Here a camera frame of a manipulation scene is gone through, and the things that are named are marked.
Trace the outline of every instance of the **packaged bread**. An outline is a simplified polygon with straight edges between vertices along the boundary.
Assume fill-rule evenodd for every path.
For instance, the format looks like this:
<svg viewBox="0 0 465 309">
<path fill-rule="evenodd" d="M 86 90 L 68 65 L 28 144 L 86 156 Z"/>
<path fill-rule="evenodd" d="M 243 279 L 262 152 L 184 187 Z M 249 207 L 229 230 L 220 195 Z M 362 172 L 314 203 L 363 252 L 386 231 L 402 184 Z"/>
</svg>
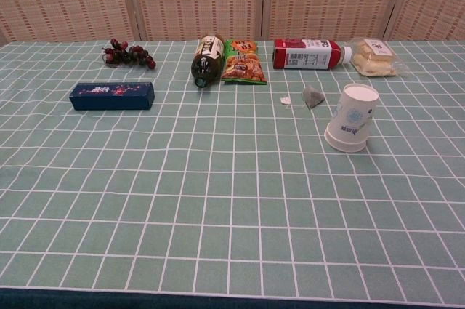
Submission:
<svg viewBox="0 0 465 309">
<path fill-rule="evenodd" d="M 227 40 L 225 47 L 225 72 L 221 80 L 267 84 L 257 45 L 250 40 Z"/>
<path fill-rule="evenodd" d="M 407 68 L 381 40 L 355 39 L 352 41 L 352 51 L 351 62 L 364 76 L 395 76 Z"/>
</svg>

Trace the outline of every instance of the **navy blue gift box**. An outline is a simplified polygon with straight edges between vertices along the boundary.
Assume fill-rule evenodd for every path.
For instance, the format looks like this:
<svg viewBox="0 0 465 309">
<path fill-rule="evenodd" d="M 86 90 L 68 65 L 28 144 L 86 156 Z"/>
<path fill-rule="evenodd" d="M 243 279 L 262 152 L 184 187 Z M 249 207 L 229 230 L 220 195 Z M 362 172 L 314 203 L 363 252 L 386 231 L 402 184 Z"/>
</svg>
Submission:
<svg viewBox="0 0 465 309">
<path fill-rule="evenodd" d="M 70 94 L 77 111 L 150 109 L 154 98 L 151 82 L 79 83 Z"/>
</svg>

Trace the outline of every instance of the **red and white bottle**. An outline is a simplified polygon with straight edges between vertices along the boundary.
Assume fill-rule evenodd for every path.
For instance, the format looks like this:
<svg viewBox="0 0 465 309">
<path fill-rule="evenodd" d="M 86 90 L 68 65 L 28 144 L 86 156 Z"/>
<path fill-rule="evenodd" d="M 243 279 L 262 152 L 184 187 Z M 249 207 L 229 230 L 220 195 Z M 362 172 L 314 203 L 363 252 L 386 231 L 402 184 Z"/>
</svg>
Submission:
<svg viewBox="0 0 465 309">
<path fill-rule="evenodd" d="M 273 68 L 331 69 L 350 62 L 350 47 L 331 40 L 276 39 Z"/>
</svg>

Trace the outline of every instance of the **bottle cap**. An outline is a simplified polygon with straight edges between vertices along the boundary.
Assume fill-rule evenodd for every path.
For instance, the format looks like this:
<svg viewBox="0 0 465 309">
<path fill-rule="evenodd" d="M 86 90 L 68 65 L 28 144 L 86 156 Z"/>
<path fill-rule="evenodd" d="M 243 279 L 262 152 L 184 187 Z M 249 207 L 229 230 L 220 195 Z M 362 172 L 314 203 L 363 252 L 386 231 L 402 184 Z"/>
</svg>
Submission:
<svg viewBox="0 0 465 309">
<path fill-rule="evenodd" d="M 344 46 L 344 58 L 342 59 L 343 63 L 350 62 L 350 58 L 352 58 L 352 49 L 348 46 Z"/>
<path fill-rule="evenodd" d="M 206 86 L 206 80 L 204 78 L 195 78 L 194 82 L 197 87 L 200 87 L 201 89 Z"/>
</svg>

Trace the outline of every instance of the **paper cup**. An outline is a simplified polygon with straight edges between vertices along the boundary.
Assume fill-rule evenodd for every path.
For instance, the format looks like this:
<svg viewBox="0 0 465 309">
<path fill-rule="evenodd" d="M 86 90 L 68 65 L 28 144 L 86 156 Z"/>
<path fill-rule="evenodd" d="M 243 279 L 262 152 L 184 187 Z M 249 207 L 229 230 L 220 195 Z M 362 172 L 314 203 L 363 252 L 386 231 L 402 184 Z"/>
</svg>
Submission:
<svg viewBox="0 0 465 309">
<path fill-rule="evenodd" d="M 354 153 L 366 146 L 368 125 L 379 101 L 379 93 L 363 84 L 348 84 L 342 91 L 325 139 L 338 151 Z"/>
</svg>

